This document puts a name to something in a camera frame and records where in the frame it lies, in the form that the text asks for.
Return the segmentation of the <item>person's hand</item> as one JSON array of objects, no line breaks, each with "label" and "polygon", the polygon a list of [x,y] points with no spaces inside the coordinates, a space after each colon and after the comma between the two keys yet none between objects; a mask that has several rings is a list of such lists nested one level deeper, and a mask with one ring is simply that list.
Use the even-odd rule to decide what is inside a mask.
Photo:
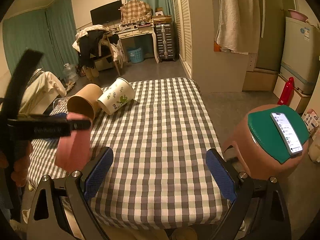
[{"label": "person's hand", "polygon": [[17,187],[24,187],[27,182],[28,169],[30,166],[30,154],[33,151],[31,141],[27,141],[25,154],[14,163],[14,170],[11,173],[11,179]]}]

